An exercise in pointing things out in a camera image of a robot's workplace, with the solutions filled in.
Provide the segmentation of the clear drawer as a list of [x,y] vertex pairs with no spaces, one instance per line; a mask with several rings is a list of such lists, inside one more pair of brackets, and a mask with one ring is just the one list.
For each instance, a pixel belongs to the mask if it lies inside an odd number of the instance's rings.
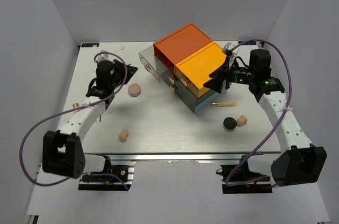
[[158,82],[167,80],[172,76],[170,69],[155,55],[153,46],[139,52],[139,59],[145,69],[151,73]]

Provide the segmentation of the black round jar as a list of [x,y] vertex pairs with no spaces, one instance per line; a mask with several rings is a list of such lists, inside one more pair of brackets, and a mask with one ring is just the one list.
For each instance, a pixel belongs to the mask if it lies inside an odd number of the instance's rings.
[[233,131],[237,127],[237,121],[232,117],[223,120],[222,126],[227,131]]

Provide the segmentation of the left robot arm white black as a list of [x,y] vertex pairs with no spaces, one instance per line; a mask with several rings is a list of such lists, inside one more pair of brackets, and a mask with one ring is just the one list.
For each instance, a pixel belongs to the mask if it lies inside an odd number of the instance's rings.
[[42,169],[46,173],[79,178],[94,173],[100,181],[107,181],[112,168],[105,156],[85,154],[82,142],[94,122],[108,109],[111,95],[137,72],[138,68],[122,62],[103,59],[97,63],[96,77],[88,85],[83,109],[56,131],[43,137]]

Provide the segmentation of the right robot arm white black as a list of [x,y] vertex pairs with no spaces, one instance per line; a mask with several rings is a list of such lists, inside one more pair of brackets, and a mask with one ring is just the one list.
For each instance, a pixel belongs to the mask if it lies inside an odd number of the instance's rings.
[[269,134],[246,155],[225,179],[227,186],[256,183],[270,177],[279,187],[318,181],[327,153],[315,146],[301,129],[289,104],[292,90],[271,75],[271,55],[250,52],[248,66],[239,66],[232,49],[224,49],[224,63],[212,72],[204,87],[221,92],[232,83],[248,85],[272,125]]

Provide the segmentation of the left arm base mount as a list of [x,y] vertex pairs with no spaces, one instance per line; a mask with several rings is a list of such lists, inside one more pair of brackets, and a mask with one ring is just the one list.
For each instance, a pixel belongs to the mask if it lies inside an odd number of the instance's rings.
[[83,174],[78,184],[79,191],[128,191],[131,188],[135,162],[104,157],[103,171]]

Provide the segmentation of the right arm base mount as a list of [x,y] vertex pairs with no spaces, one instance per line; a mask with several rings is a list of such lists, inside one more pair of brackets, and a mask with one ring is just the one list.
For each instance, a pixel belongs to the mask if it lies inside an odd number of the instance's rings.
[[[216,170],[216,174],[221,176],[222,193],[223,194],[270,194],[273,192],[273,187],[269,177],[266,177],[257,182],[249,182],[246,185],[227,186],[226,178],[236,165],[221,165]],[[244,182],[261,176],[259,173],[253,173],[245,170],[245,166],[238,169],[230,178],[230,183]]]

